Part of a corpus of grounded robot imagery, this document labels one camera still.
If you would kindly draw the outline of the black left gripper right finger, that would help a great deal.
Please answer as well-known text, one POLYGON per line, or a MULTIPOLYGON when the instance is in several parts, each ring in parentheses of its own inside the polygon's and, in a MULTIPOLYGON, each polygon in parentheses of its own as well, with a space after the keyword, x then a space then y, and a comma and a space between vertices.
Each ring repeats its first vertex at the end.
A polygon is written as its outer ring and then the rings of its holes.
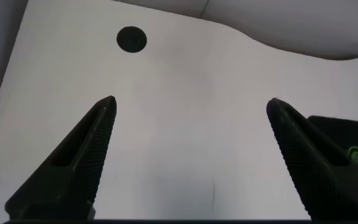
POLYGON ((277 98, 267 116, 301 202, 314 220, 358 220, 358 121, 304 117, 277 98))

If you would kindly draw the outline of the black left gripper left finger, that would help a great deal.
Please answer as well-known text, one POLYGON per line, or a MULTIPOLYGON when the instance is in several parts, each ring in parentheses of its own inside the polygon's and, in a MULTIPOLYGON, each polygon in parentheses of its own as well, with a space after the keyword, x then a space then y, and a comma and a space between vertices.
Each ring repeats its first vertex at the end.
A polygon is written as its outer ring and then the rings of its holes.
POLYGON ((99 100, 6 202, 11 220, 92 220, 117 113, 99 100))

